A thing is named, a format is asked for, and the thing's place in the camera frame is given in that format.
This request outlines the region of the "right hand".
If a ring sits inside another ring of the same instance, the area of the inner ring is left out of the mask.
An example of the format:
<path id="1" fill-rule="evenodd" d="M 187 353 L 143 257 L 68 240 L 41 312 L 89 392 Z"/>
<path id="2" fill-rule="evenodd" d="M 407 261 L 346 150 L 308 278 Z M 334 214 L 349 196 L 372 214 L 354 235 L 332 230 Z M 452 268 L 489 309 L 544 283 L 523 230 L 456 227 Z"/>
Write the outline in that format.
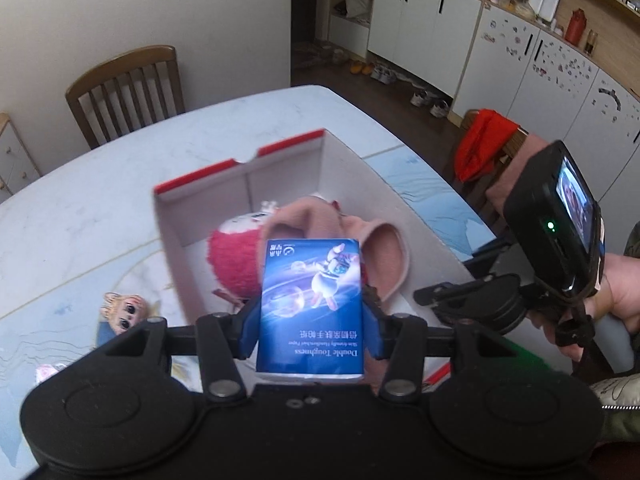
<path id="1" fill-rule="evenodd" d="M 595 321 L 607 314 L 619 318 L 631 334 L 639 333 L 640 260 L 607 254 L 600 290 L 584 301 Z"/>

